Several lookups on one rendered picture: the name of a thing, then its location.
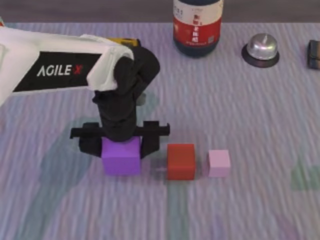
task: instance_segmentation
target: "gray wall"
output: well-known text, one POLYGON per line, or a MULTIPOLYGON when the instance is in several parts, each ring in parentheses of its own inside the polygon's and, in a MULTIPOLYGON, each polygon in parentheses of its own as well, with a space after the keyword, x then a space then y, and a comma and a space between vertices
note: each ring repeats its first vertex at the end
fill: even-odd
MULTIPOLYGON (((170 22, 173 0, 0 0, 6 22, 170 22)), ((320 22, 320 0, 225 0, 225 22, 320 22)))

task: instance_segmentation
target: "bell base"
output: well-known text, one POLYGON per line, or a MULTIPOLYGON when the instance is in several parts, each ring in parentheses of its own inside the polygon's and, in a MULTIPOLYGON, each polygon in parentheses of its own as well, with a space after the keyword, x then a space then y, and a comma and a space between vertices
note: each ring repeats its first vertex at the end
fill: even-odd
POLYGON ((277 54, 275 55, 274 58, 270 59, 270 60, 260 60, 260 59, 256 59, 254 57, 252 57, 247 50, 247 45, 246 44, 241 51, 241 55, 242 58, 251 66, 257 67, 257 68, 261 68, 261 69, 265 69, 265 68, 270 68, 274 65, 276 65, 279 62, 280 59, 280 54, 279 52, 277 52, 277 54))

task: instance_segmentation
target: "purple block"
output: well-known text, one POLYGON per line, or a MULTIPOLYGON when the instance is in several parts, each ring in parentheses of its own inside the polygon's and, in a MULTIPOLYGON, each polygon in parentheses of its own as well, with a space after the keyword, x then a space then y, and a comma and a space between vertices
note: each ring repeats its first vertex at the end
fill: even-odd
POLYGON ((102 164, 107 175, 139 175, 141 173, 140 137, 125 142, 102 138, 102 164))

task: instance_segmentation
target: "red letter x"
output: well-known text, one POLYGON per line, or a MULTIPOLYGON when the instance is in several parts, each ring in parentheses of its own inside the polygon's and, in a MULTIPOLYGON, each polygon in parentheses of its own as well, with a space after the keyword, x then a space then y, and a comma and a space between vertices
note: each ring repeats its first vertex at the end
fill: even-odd
POLYGON ((81 74, 82 68, 83 68, 82 65, 75 65, 75 67, 74 67, 74 69, 73 69, 73 74, 75 74, 75 75, 81 74))

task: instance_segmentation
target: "agile x logo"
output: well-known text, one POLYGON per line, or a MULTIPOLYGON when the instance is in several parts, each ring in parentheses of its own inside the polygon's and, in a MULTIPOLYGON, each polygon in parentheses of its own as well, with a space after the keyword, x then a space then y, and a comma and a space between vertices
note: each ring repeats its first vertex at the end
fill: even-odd
POLYGON ((71 76, 80 75, 82 73, 84 66, 82 64, 68 64, 68 65, 48 65, 41 66, 37 77, 51 77, 51 76, 71 76))

